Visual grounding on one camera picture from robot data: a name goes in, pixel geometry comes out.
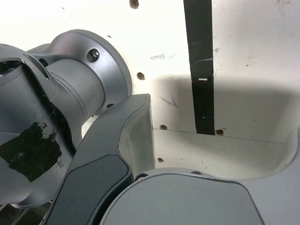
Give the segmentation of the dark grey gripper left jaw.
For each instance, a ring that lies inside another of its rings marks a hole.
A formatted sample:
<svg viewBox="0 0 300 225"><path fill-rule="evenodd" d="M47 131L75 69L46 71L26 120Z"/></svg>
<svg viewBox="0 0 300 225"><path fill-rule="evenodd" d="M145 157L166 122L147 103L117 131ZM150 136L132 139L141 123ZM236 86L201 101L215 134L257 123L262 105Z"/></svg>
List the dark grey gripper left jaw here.
<svg viewBox="0 0 300 225"><path fill-rule="evenodd" d="M135 177L155 167L149 94L127 97L88 129L45 219L46 225L94 225Z"/></svg>

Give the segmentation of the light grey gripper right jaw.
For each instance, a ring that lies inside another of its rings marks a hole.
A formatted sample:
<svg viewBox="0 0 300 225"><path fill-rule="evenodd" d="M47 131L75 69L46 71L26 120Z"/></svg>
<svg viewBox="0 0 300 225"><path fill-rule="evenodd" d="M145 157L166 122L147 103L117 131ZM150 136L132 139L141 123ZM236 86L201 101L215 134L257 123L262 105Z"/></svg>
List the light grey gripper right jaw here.
<svg viewBox="0 0 300 225"><path fill-rule="evenodd" d="M102 225L297 225L300 222L300 133L286 141L279 171L250 180L152 171L122 191Z"/></svg>

